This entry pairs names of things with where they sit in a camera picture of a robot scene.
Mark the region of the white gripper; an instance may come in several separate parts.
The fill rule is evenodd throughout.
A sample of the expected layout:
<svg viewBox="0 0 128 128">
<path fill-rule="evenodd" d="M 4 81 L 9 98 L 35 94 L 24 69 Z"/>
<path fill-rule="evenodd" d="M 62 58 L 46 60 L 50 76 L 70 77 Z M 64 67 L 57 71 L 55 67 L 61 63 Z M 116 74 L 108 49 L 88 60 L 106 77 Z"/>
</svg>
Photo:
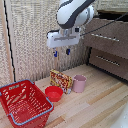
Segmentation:
<svg viewBox="0 0 128 128">
<path fill-rule="evenodd" d="M 73 27 L 71 29 L 51 30 L 47 33 L 47 46 L 49 48 L 75 45 L 80 39 L 80 28 Z M 71 49 L 66 49 L 66 55 L 70 55 Z M 54 49 L 54 57 L 58 56 L 57 49 Z"/>
</svg>

